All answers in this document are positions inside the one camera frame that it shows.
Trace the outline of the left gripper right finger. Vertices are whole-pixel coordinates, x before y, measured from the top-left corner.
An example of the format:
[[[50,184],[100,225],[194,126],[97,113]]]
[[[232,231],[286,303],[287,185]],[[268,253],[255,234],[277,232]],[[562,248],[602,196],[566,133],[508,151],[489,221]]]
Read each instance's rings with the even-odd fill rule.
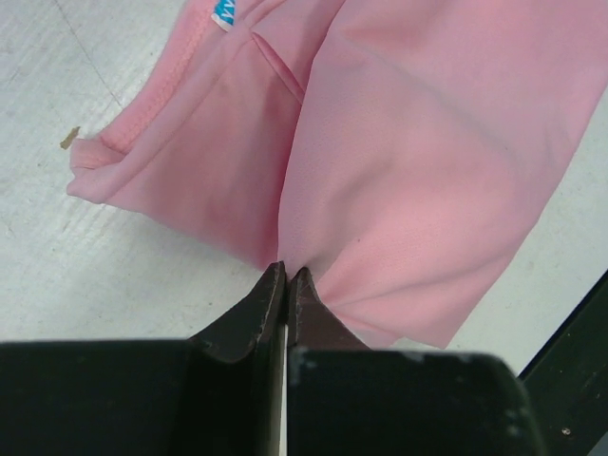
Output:
[[[374,351],[321,302],[312,275],[290,285],[291,455],[543,455],[522,382],[498,357]]]

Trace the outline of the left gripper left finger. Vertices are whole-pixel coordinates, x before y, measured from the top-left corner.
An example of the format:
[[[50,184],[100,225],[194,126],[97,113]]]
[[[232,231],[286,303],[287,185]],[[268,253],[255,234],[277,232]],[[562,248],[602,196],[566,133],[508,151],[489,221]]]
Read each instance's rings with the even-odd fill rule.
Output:
[[[183,339],[5,342],[5,455],[276,455],[286,276]]]

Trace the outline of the pink t shirt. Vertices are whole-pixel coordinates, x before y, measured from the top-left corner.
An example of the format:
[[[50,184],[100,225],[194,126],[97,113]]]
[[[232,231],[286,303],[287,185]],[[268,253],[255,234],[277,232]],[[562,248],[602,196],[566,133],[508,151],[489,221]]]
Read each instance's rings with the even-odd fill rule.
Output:
[[[603,1],[189,1],[67,191],[309,269],[369,346],[443,348],[606,86]]]

